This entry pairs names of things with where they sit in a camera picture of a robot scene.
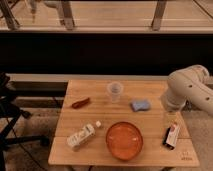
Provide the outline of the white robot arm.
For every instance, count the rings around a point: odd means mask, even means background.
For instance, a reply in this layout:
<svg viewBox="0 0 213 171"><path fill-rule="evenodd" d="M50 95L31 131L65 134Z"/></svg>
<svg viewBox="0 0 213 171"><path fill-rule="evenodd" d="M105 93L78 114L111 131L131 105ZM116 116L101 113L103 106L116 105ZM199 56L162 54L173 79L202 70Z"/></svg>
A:
<svg viewBox="0 0 213 171"><path fill-rule="evenodd" d="M192 65L173 71L167 78L167 89L160 100L164 108L164 125L169 127L189 101L213 117L213 90L207 86L209 71L202 65Z"/></svg>

